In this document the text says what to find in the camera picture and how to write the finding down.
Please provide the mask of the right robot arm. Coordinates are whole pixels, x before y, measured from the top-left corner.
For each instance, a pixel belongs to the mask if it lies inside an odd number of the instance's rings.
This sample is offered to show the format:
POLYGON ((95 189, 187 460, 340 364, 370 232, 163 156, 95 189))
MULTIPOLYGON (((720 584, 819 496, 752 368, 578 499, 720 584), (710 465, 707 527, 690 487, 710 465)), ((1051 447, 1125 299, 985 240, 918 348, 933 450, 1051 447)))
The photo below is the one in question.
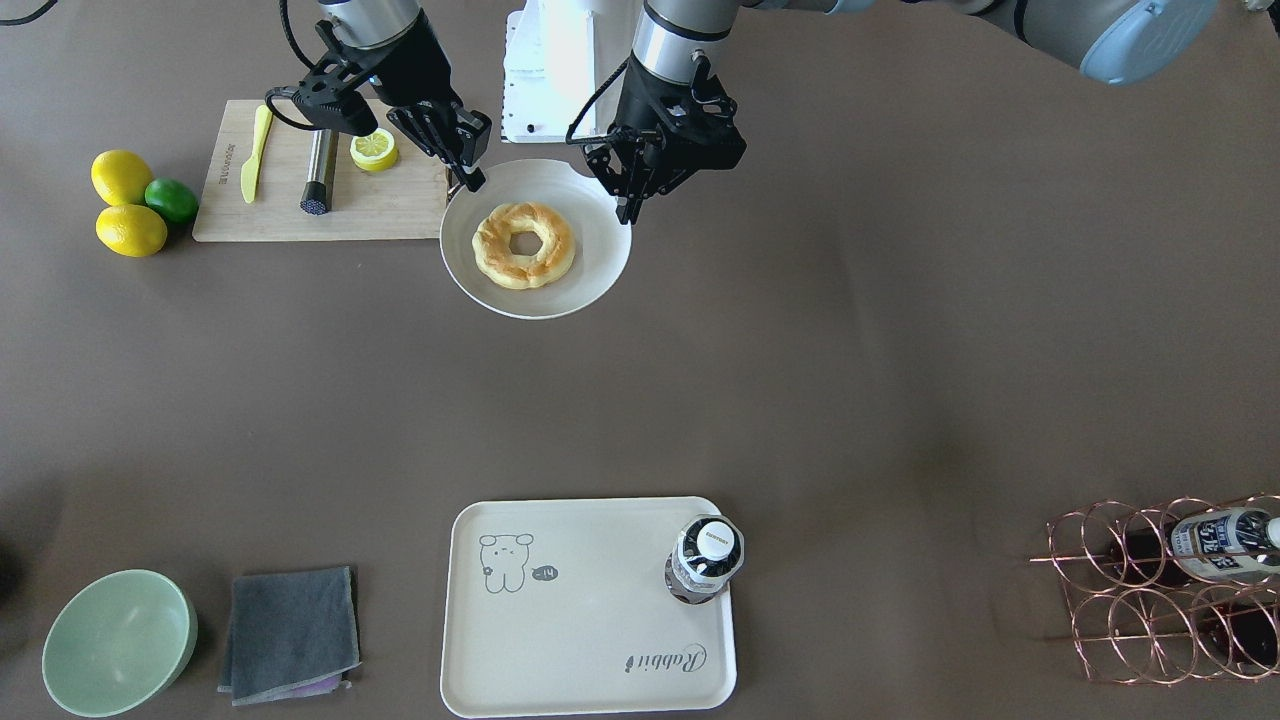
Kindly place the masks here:
POLYGON ((265 101, 287 97, 305 118, 280 115, 306 131, 332 129, 353 137, 379 127, 358 91, 370 83, 387 105, 388 120, 426 155, 442 160, 466 190, 476 192, 485 176, 492 120, 470 111, 451 83, 452 67, 417 1, 321 1, 315 29, 326 46, 301 82, 270 88, 265 101))

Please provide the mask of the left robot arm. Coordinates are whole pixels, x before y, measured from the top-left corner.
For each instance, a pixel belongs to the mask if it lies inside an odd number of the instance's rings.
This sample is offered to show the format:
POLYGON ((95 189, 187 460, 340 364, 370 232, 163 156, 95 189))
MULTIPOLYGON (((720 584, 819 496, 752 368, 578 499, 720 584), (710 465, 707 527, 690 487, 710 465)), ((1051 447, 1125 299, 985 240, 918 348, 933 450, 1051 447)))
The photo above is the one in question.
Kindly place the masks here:
MULTIPOLYGON (((1024 47, 1106 86, 1129 86, 1167 68, 1215 15, 1215 1, 938 1, 936 10, 997 29, 1024 47)), ((584 110, 613 85, 614 115, 585 135, 571 120, 564 141, 617 202, 623 225, 643 205, 703 170, 733 169, 748 143, 739 105, 718 73, 741 12, 850 15, 867 1, 644 1, 623 60, 584 110)))

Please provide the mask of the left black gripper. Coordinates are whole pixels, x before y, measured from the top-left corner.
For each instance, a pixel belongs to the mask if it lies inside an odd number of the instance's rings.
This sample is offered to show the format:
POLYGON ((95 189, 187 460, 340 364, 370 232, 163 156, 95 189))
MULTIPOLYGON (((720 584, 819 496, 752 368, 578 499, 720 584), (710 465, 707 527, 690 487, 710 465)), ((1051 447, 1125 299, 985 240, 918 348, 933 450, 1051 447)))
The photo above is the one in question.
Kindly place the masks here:
POLYGON ((672 83, 628 56, 582 105, 585 111, 623 81, 613 123, 582 141, 582 155, 605 192, 617 199, 623 225, 635 225, 643 201, 667 195, 699 170, 735 168, 746 151, 736 101, 710 73, 707 55, 694 55, 689 85, 672 83))

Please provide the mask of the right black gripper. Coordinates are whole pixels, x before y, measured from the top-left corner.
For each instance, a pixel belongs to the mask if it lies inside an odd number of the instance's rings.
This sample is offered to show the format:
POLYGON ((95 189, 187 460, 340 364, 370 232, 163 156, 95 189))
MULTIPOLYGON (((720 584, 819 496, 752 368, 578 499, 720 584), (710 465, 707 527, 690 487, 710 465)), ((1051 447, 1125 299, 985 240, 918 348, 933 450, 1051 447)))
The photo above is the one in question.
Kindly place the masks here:
POLYGON ((370 83, 390 122, 426 155, 440 159, 465 188, 485 182, 479 161, 492 119, 463 106, 451 86, 451 64, 422 10, 326 10, 316 24, 326 51, 297 85, 268 91, 289 99, 301 129, 371 135, 378 122, 361 86, 370 83))

